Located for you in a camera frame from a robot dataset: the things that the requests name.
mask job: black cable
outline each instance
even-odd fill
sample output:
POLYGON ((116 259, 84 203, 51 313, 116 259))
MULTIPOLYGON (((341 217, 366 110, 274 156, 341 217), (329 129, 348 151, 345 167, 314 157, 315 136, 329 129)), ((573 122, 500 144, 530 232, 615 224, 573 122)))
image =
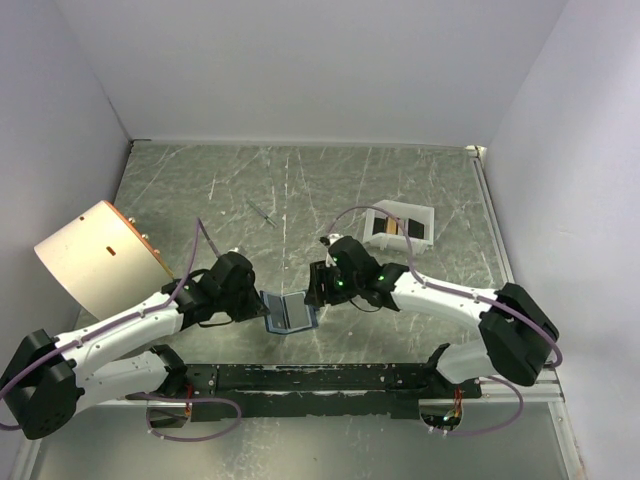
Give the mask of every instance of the black cable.
POLYGON ((199 323, 198 326, 200 328, 223 327, 231 323, 233 323, 233 320, 229 320, 228 322, 222 322, 222 323, 199 323))
POLYGON ((356 307, 358 310, 360 310, 361 312, 364 312, 364 313, 376 313, 376 312, 379 312, 382 309, 382 307, 378 307, 377 310, 365 310, 364 308, 359 307, 358 305, 356 305, 356 303, 352 299, 349 299, 349 303, 351 305, 353 305, 354 307, 356 307))

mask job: wall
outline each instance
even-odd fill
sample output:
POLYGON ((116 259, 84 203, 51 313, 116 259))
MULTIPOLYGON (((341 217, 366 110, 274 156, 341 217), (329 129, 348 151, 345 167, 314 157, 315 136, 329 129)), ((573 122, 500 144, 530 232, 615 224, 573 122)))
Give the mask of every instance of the wall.
MULTIPOLYGON (((78 308, 33 246, 121 177, 127 140, 51 0, 6 0, 0 15, 0 369, 20 340, 72 325, 78 308)), ((10 421, 4 403, 0 418, 10 421)), ((21 433, 0 432, 0 478, 21 433)))
POLYGON ((488 144, 566 0, 56 0, 133 138, 488 144))
POLYGON ((556 321, 591 479, 640 470, 640 8, 571 0, 488 150, 516 278, 556 321))

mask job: marble surface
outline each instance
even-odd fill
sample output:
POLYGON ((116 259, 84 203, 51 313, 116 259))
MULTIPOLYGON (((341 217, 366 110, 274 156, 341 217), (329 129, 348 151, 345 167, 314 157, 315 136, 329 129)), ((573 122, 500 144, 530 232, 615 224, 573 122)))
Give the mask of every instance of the marble surface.
MULTIPOLYGON (((326 252, 318 238, 348 207, 382 199, 427 205, 435 208, 435 244, 418 257, 419 270, 454 283, 498 287, 504 280, 475 175, 467 153, 457 148, 137 142, 115 204, 137 219, 138 229, 177 276, 183 274, 200 216, 221 250, 238 245, 246 250, 258 289, 271 292, 307 287, 308 264, 326 252), (272 216, 277 228, 245 198, 272 216)), ((364 211, 347 214, 336 230, 361 238, 363 228, 364 211)), ((369 251, 380 263, 406 263, 402 253, 369 251)), ((196 268, 214 261, 201 242, 196 268)), ((91 321, 83 315, 79 323, 91 321)), ((267 333, 262 319, 215 329, 194 326, 154 343, 170 344, 190 363, 296 364, 419 362, 444 342, 475 338, 427 315, 367 314, 351 305, 323 309, 319 323, 315 330, 285 337, 267 333)))

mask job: table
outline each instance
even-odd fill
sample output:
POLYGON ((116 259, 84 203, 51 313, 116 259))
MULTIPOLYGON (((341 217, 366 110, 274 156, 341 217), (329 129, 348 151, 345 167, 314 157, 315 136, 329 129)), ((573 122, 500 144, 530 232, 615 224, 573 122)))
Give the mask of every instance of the table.
MULTIPOLYGON (((318 238, 340 211, 381 199, 428 205, 435 208, 435 245, 418 258, 419 270, 454 283, 498 287, 510 279, 510 270, 483 182, 479 162, 459 148, 136 142, 116 206, 137 219, 177 275, 200 216, 221 249, 242 245, 247 251, 259 289, 292 292, 306 288, 309 262, 325 253, 318 238), (278 228, 265 224, 245 198, 278 228)), ((337 231, 361 238, 363 225, 364 212, 348 214, 337 231)), ((215 261, 202 245, 197 268, 215 261)), ((401 253, 370 252, 381 263, 406 261, 401 253)), ((78 326, 92 321, 85 313, 78 326)), ((441 343, 473 338, 437 318, 366 314, 342 305, 324 309, 318 329, 291 336, 268 334, 256 320, 193 327, 155 343, 170 344, 187 363, 373 363, 425 361, 441 343)), ((580 465, 560 416, 566 412, 555 373, 546 372, 545 382, 525 396, 531 401, 520 422, 480 438, 443 440, 428 435, 417 420, 345 416, 249 419, 233 435, 196 445, 146 435, 143 406, 109 402, 36 442, 31 478, 573 476, 580 465)), ((469 402, 465 426, 503 421, 515 406, 504 392, 469 402)), ((194 424, 189 435, 224 425, 194 424)))

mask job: purple cable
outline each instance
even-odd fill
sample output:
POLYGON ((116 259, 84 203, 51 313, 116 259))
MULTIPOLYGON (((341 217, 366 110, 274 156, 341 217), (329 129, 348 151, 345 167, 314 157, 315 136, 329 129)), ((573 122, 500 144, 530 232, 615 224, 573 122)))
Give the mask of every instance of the purple cable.
MULTIPOLYGON (((195 262, 196 252, 198 250, 198 233, 199 233, 199 231, 202 231, 203 235, 207 239, 207 242, 209 243, 209 246, 213 250, 213 253, 216 255, 216 257, 220 257, 220 251, 216 248, 215 244, 211 240, 211 237, 209 237, 209 234, 207 233, 207 230, 205 229, 205 227, 204 227, 204 225, 202 223, 202 220, 200 220, 200 218, 197 218, 196 219, 196 232, 195 232, 195 236, 194 236, 194 239, 193 239, 193 248, 192 248, 192 251, 191 251, 191 258, 189 259, 189 265, 187 267, 186 273, 184 274, 184 276, 182 277, 180 282, 178 282, 178 285, 176 286, 175 290, 173 291, 173 293, 167 299, 166 302, 164 302, 164 303, 162 303, 160 305, 154 305, 152 307, 146 308, 145 310, 142 311, 142 315, 147 315, 149 313, 157 312, 158 310, 162 310, 164 308, 167 308, 171 304, 171 302, 173 302, 175 300, 175 298, 178 296, 178 294, 182 290, 182 287, 184 287, 184 284, 186 283, 187 278, 189 276, 189 273, 191 272, 191 269, 193 268, 193 264, 195 262)), ((94 330, 93 332, 90 332, 90 333, 86 334, 85 336, 81 337, 80 340, 82 342, 86 342, 88 340, 91 340, 92 338, 95 338, 95 337, 97 337, 99 335, 102 335, 103 333, 106 333, 106 332, 112 330, 113 328, 115 328, 115 327, 117 327, 119 325, 122 325, 125 322, 128 322, 130 320, 138 318, 139 316, 140 316, 140 312, 133 312, 133 313, 130 313, 130 314, 125 315, 123 317, 120 317, 117 320, 114 320, 113 322, 108 323, 108 324, 106 324, 106 325, 94 330)), ((11 380, 9 380, 9 382, 7 382, 7 384, 0 390, 0 401, 2 401, 4 399, 4 397, 11 391, 11 389, 13 387, 15 387, 18 383, 20 383, 20 381, 22 379, 24 379, 27 375, 32 373, 35 369, 37 369, 41 365, 47 363, 49 360, 54 358, 56 355, 62 354, 64 352, 66 352, 67 350, 70 350, 70 349, 72 349, 74 347, 77 347, 79 345, 81 345, 81 342, 79 342, 78 340, 73 340, 72 342, 69 342, 69 343, 67 343, 65 345, 62 345, 61 347, 58 347, 55 350, 52 350, 51 352, 47 353, 43 357, 40 357, 38 360, 33 362, 31 365, 29 365, 27 368, 25 368, 20 373, 18 373, 15 377, 13 377, 11 380)), ((224 399, 215 399, 215 400, 219 401, 220 403, 226 403, 226 402, 222 401, 224 399)), ((20 425, 5 425, 3 423, 0 423, 0 430, 4 430, 4 431, 8 431, 8 432, 16 431, 16 430, 20 430, 20 425)))
POLYGON ((167 398, 167 397, 160 397, 157 395, 149 395, 147 393, 137 393, 136 396, 138 398, 141 398, 143 400, 155 400, 158 402, 169 402, 169 403, 223 403, 225 405, 231 405, 233 408, 235 408, 236 413, 238 414, 235 418, 235 420, 233 421, 233 423, 228 426, 227 428, 225 428, 224 430, 221 430, 217 433, 214 433, 212 435, 207 435, 206 437, 195 437, 195 438, 184 438, 184 437, 174 437, 172 435, 163 435, 160 432, 156 431, 152 426, 151 426, 151 415, 150 415, 150 411, 147 410, 147 427, 149 428, 149 433, 151 433, 152 435, 162 439, 162 440, 170 440, 172 442, 184 442, 184 443, 194 443, 194 442, 206 442, 207 440, 213 440, 215 438, 220 438, 223 435, 226 435, 227 433, 231 432, 232 430, 236 429, 239 425, 240 422, 242 421, 242 410, 240 409, 240 405, 238 405, 236 402, 234 402, 233 400, 229 400, 227 398, 216 398, 216 397, 208 397, 208 398, 167 398))
MULTIPOLYGON (((402 231, 402 233, 404 234, 404 238, 407 241, 407 248, 409 251, 408 254, 408 263, 409 263, 409 271, 411 272, 411 275, 413 275, 413 278, 416 279, 416 281, 418 283, 420 283, 421 285, 425 286, 425 287, 429 287, 429 288, 433 288, 434 290, 438 290, 441 292, 445 292, 445 293, 450 293, 452 295, 457 295, 459 297, 464 297, 464 298, 474 298, 474 296, 468 292, 465 292, 463 290, 458 290, 457 288, 452 288, 452 287, 446 287, 443 285, 438 285, 432 282, 429 282, 428 280, 423 279, 420 274, 418 273, 418 271, 416 270, 415 267, 415 260, 413 257, 413 245, 411 244, 411 237, 409 237, 409 233, 404 229, 404 226, 402 224, 402 222, 398 219, 398 217, 396 217, 393 213, 380 208, 380 207, 374 207, 374 206, 369 206, 369 205, 356 205, 355 207, 351 207, 348 208, 347 210, 345 210, 344 212, 340 213, 336 218, 334 218, 333 222, 331 222, 331 224, 329 225, 329 228, 327 228, 327 235, 330 234, 333 231, 333 227, 335 227, 336 222, 345 214, 353 211, 353 210, 359 210, 359 209, 364 209, 364 210, 376 210, 384 215, 386 215, 389 218, 392 218, 393 220, 395 220, 396 224, 398 225, 398 228, 402 231)), ((560 349, 558 348, 558 346, 556 345, 556 342, 553 340, 553 338, 551 338, 551 336, 545 332, 544 330, 542 330, 542 328, 540 328, 538 325, 536 325, 530 318, 527 318, 525 315, 522 315, 520 312, 518 312, 517 310, 514 310, 513 308, 505 305, 502 302, 498 302, 496 300, 492 300, 488 297, 484 297, 484 296, 477 296, 477 300, 484 302, 488 305, 494 306, 496 308, 501 309, 502 311, 508 313, 509 315, 512 315, 514 318, 517 318, 518 320, 520 320, 521 322, 523 322, 525 325, 527 325, 528 327, 530 327, 533 331, 535 331, 538 335, 540 335, 551 347, 551 349, 554 351, 555 355, 556 355, 556 361, 554 363, 551 364, 552 367, 558 367, 560 366, 560 364, 562 363, 562 352, 560 351, 560 349)), ((439 428, 434 428, 435 430, 438 430, 440 432, 442 432, 443 434, 447 434, 447 435, 454 435, 454 436, 458 436, 458 437, 472 437, 472 436, 476 436, 476 435, 483 435, 485 433, 491 433, 491 432, 495 432, 497 430, 501 430, 505 427, 508 427, 509 425, 511 425, 512 423, 514 423, 518 418, 520 418, 520 415, 522 415, 522 411, 524 410, 524 398, 522 397, 522 394, 520 393, 520 391, 515 387, 515 385, 513 385, 511 382, 507 381, 507 380, 503 380, 501 378, 498 377, 494 377, 494 376, 489 376, 487 378, 490 378, 491 380, 494 380, 498 383, 501 383, 507 387, 509 387, 511 390, 513 390, 513 392, 516 394, 516 396, 518 397, 518 410, 516 411, 516 413, 507 421, 500 423, 498 425, 495 425, 493 427, 488 427, 488 428, 483 428, 480 430, 474 430, 471 432, 446 432, 444 430, 441 430, 439 428)))

